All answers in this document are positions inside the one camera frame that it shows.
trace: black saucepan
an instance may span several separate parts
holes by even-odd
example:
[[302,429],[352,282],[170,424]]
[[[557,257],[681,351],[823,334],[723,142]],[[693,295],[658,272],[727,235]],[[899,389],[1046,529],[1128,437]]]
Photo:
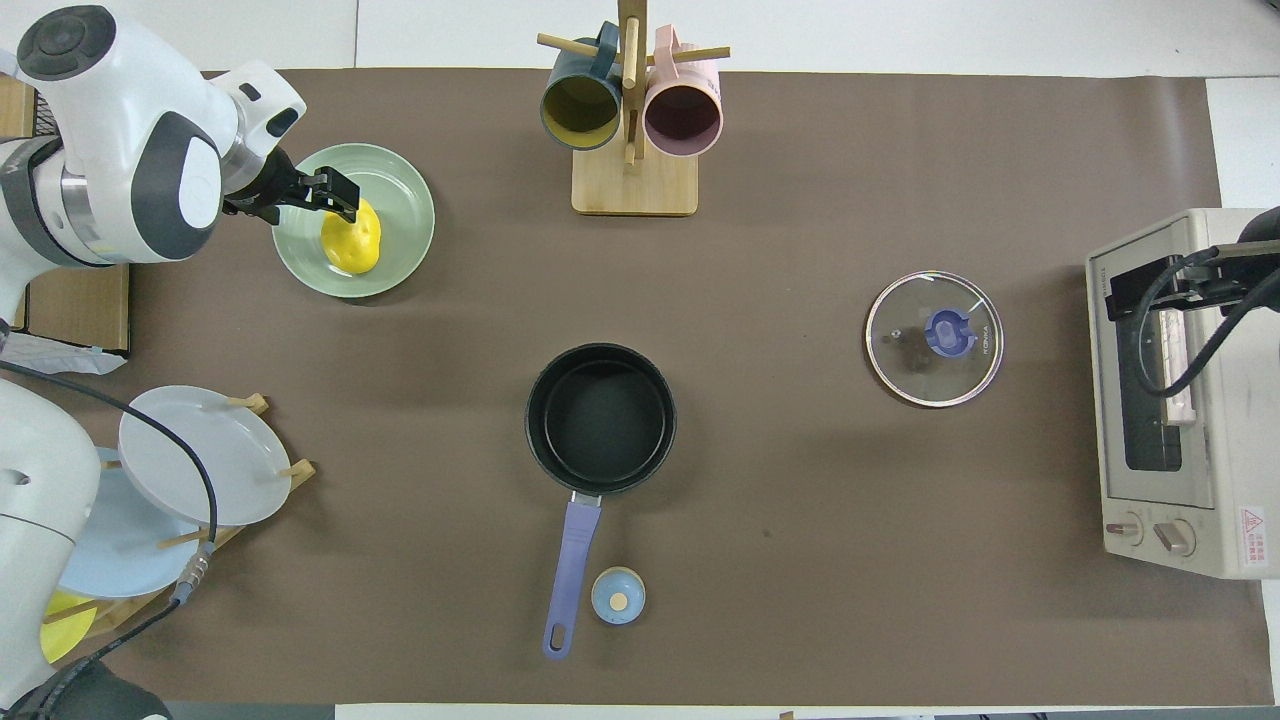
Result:
[[534,382],[525,413],[529,447],[556,482],[573,491],[564,511],[543,652],[568,656],[600,496],[648,479],[676,437],[667,380],[639,352],[591,343],[561,354]]

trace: light blue plate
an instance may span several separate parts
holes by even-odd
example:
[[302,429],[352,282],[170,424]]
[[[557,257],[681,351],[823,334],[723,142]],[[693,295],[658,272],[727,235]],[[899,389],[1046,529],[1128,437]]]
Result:
[[[114,450],[97,448],[104,461],[119,460]],[[161,541],[184,536],[197,525],[151,505],[119,468],[102,470],[97,500],[76,542],[58,587],[72,594],[122,598],[147,594],[182,574],[198,541],[160,550]]]

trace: white plate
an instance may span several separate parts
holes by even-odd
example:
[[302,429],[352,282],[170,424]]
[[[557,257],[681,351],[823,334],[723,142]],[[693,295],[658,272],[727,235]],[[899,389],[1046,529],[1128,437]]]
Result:
[[[248,525],[284,505],[289,478],[284,446],[261,418],[227,396],[188,386],[150,389],[131,402],[184,439],[209,471],[218,495],[220,527]],[[129,415],[120,418],[120,462],[157,507],[209,524],[209,498],[200,473],[177,445]]]

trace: blue lid knob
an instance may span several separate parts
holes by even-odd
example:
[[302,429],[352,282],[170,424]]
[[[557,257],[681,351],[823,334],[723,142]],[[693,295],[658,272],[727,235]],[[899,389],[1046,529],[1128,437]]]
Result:
[[978,336],[969,329],[969,315],[946,307],[929,315],[924,324],[924,341],[943,357],[960,357],[973,350]]

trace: pot handle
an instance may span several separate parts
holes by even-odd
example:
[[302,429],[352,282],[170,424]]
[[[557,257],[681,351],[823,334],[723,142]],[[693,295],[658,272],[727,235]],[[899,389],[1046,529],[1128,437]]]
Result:
[[561,537],[561,556],[556,565],[556,584],[552,585],[552,606],[547,614],[543,633],[543,655],[552,660],[568,657],[573,642],[573,624],[582,597],[582,577],[586,574],[586,553],[600,521],[600,506],[570,501],[564,509],[564,534]]

